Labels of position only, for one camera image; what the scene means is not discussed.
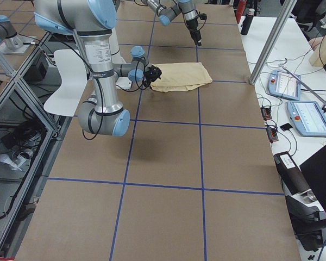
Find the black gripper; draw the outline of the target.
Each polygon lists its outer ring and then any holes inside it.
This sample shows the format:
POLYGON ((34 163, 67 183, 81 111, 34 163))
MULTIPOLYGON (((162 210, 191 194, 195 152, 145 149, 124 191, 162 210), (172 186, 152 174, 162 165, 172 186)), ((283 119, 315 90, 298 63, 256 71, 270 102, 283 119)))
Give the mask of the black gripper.
POLYGON ((202 37, 200 31, 198 30, 198 20, 193 18, 186 21, 186 26, 190 32, 193 41, 196 41, 196 46, 202 45, 202 37))
POLYGON ((151 65, 147 71, 144 72, 144 87, 150 87, 151 83, 160 79, 162 75, 162 71, 157 66, 151 65))

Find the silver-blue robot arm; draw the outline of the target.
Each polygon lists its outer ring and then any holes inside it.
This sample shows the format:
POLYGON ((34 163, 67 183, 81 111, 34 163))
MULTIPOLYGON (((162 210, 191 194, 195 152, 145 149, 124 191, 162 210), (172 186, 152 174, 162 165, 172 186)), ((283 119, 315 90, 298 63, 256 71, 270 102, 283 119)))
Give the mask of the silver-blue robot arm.
POLYGON ((163 4, 162 1, 142 0, 143 7, 151 8, 163 26, 169 25, 176 17, 182 15, 185 27, 188 29, 190 36, 196 46, 202 45, 202 36, 198 28, 198 20, 206 22, 207 14, 200 13, 192 1, 172 1, 171 6, 163 4))
POLYGON ((80 38, 78 48, 84 50, 81 59, 90 71, 94 88, 94 94, 79 108, 83 132, 123 136, 129 127, 130 112, 118 99, 118 77, 149 87, 160 78, 161 70, 149 62, 140 46, 132 48, 131 63, 113 63, 110 36, 117 22, 113 1, 35 1, 34 7, 40 28, 80 38))

